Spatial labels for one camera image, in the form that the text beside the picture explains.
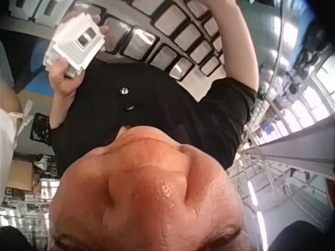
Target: white shelf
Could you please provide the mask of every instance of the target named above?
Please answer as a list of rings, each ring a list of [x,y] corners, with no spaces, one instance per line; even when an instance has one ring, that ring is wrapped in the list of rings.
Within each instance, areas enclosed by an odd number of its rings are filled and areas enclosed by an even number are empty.
[[[51,27],[39,25],[33,21],[25,21],[7,15],[0,16],[0,28],[46,39],[51,39],[54,33],[54,29]]]

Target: hand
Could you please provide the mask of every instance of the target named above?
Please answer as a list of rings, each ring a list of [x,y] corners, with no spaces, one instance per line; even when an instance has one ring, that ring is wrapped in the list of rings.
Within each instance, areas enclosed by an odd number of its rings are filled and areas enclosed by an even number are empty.
[[[74,11],[67,14],[62,22],[67,22],[73,17],[76,17],[81,12]],[[100,22],[100,16],[92,16],[92,19],[96,24]],[[101,26],[100,32],[103,35],[107,35],[109,31],[108,26]],[[60,96],[63,97],[69,97],[75,95],[75,91],[77,88],[81,85],[83,79],[84,79],[84,73],[82,73],[80,76],[76,76],[74,78],[69,78],[65,76],[65,73],[67,72],[69,68],[69,63],[66,59],[59,59],[57,60],[51,67],[46,69],[49,72],[49,82],[51,85],[51,88],[54,90],[54,92]]]
[[[66,59],[59,59],[49,69],[47,69],[49,72],[49,82],[51,88],[55,93],[64,97],[73,96],[84,79],[84,73],[74,78],[65,76],[68,68],[68,61]]]
[[[199,0],[203,5],[207,7],[212,7],[212,5],[217,4],[218,2],[227,2],[230,4],[236,4],[236,0]]]

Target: black shirt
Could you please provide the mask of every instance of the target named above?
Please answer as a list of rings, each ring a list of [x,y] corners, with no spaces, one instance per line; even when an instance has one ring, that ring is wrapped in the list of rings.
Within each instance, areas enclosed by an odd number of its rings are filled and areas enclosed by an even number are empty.
[[[233,78],[213,82],[197,102],[167,73],[148,64],[94,59],[51,144],[60,175],[90,150],[110,144],[122,126],[156,127],[229,168],[256,92]]]

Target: white package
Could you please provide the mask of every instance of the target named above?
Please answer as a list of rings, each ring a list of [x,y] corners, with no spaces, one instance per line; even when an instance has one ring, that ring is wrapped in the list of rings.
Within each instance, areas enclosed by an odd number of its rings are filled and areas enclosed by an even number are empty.
[[[34,15],[35,22],[56,27],[72,5],[73,0],[41,0]]]
[[[52,66],[57,59],[65,58],[70,65],[66,75],[78,76],[104,43],[99,26],[90,15],[81,13],[58,27],[46,51],[43,65]]]
[[[9,0],[9,11],[13,17],[29,20],[40,0]]]

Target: cheek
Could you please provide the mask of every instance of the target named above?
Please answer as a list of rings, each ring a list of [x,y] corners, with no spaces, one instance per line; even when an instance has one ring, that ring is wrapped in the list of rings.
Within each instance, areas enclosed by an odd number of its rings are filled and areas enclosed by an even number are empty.
[[[204,215],[208,220],[210,218],[209,222],[214,220],[242,225],[242,202],[223,167],[195,147],[185,145],[181,147],[181,151],[192,160],[187,178],[186,202],[198,210],[198,214]]]
[[[84,161],[73,164],[63,175],[50,206],[50,216],[58,218],[60,214],[70,217],[85,215],[95,218],[111,204],[108,176],[99,168],[97,159],[92,161],[88,155]]]

